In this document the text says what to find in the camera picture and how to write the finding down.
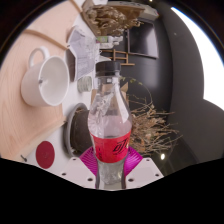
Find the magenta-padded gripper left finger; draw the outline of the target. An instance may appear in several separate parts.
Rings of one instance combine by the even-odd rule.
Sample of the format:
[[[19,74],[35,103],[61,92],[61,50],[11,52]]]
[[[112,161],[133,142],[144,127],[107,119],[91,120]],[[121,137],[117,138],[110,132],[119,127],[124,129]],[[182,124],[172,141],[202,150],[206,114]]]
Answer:
[[[78,186],[96,189],[99,185],[97,179],[98,164],[92,147],[87,149],[79,157],[72,157],[60,176]]]

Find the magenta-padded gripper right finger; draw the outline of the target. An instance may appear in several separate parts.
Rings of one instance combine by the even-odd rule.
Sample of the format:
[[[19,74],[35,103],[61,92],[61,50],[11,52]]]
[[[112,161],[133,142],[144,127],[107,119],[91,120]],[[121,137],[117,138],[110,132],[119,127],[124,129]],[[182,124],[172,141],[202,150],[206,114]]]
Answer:
[[[140,188],[163,177],[151,158],[143,158],[135,149],[129,148],[124,162],[124,188]]]

